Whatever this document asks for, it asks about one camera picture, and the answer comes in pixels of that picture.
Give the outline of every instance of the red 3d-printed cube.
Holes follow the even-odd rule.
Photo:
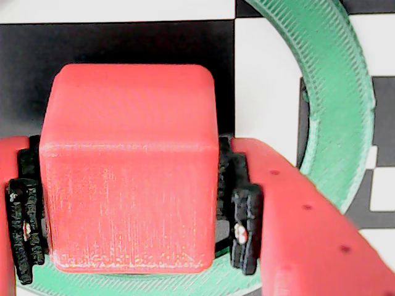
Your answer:
[[[62,271],[197,273],[214,259],[214,81],[198,65],[65,66],[39,146]]]

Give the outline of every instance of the small hole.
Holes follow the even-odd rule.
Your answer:
[[[351,248],[350,248],[348,245],[341,245],[341,246],[340,246],[340,250],[341,250],[343,253],[346,253],[346,254],[348,254],[348,253],[351,252]]]

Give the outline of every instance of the green ring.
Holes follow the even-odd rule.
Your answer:
[[[360,185],[372,143],[373,86],[347,13],[338,0],[246,0],[292,49],[310,101],[310,130],[301,171],[342,212]],[[254,289],[229,254],[201,274],[103,276],[64,274],[47,258],[28,289],[43,295],[229,295]]]

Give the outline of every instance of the checkerboard pattern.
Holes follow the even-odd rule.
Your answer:
[[[0,2],[0,137],[40,132],[52,79],[67,63],[201,64],[215,78],[221,133],[260,139],[301,162],[309,116],[301,71],[253,8],[243,0],[102,2]],[[346,215],[395,270],[395,41],[388,33],[395,0],[343,4],[377,99],[366,174]]]

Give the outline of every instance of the white square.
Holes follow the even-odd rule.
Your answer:
[[[266,18],[236,19],[235,136],[266,142],[293,165],[301,76],[291,50]]]
[[[360,233],[395,272],[395,229],[362,229]]]
[[[395,212],[395,167],[376,168],[372,183],[370,210]]]
[[[235,0],[11,0],[0,4],[0,23],[217,20],[235,13]]]
[[[374,170],[377,166],[377,146],[371,146],[368,154],[368,159],[366,161],[366,169],[367,170]]]

